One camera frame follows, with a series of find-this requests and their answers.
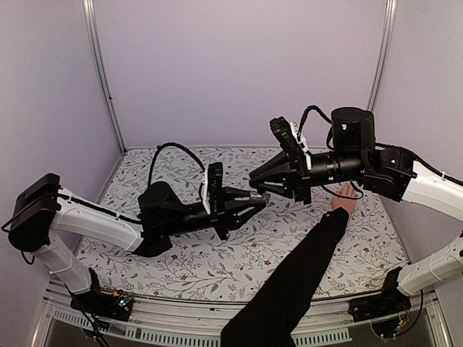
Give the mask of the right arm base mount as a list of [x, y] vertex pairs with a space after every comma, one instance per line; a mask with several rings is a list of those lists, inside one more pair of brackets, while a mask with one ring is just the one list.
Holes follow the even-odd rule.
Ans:
[[395, 317], [389, 320], [373, 323], [373, 332], [379, 338], [390, 339], [398, 337], [405, 322], [408, 320], [409, 310], [412, 307], [410, 299], [397, 288], [401, 270], [402, 267], [396, 267], [388, 271], [379, 294], [349, 301], [348, 313], [355, 322], [373, 320], [390, 314], [396, 314]]

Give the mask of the person's bare hand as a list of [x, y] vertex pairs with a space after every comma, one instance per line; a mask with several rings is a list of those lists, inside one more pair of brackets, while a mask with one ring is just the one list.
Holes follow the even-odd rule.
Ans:
[[352, 184], [344, 184], [333, 198], [333, 210], [341, 208], [351, 215], [357, 206], [356, 198], [357, 192]]

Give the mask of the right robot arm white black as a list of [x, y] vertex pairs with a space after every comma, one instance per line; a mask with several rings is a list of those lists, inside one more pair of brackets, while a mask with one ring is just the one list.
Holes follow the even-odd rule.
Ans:
[[[311, 153], [302, 134], [310, 112], [317, 112], [331, 128], [328, 151]], [[363, 189], [396, 202], [429, 207], [453, 219], [462, 219], [462, 182], [438, 171], [403, 147], [375, 139], [371, 111], [341, 107], [325, 115], [308, 106], [298, 124], [283, 116], [270, 128], [281, 152], [250, 173], [250, 186], [296, 202], [309, 204], [312, 187], [327, 190], [334, 183], [356, 181]]]

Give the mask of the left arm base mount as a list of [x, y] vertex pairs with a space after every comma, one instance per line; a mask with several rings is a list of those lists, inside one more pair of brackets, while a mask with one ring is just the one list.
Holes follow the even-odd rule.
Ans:
[[88, 270], [90, 289], [83, 294], [71, 292], [71, 308], [98, 317], [128, 322], [133, 308], [133, 297], [121, 289], [110, 294], [102, 292], [96, 272], [91, 268]]

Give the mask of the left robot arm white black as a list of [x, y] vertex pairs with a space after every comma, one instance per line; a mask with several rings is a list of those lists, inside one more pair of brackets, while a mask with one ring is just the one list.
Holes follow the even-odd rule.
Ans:
[[98, 239], [141, 257], [156, 257], [171, 249], [171, 237], [212, 228], [221, 240], [240, 229], [268, 205], [269, 196], [226, 187], [221, 163], [210, 164], [203, 175], [202, 198], [183, 203], [171, 186], [157, 181], [137, 198], [140, 212], [130, 218], [89, 202], [48, 173], [16, 199], [12, 217], [1, 227], [9, 243], [40, 260], [93, 314], [108, 306], [97, 278], [83, 266], [58, 231]]

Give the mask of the black sleeved forearm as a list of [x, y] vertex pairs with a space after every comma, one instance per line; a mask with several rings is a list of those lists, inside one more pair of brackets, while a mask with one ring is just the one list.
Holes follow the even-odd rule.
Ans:
[[220, 345], [294, 346], [292, 331], [310, 308], [348, 220], [349, 213], [341, 207], [325, 213], [224, 326]]

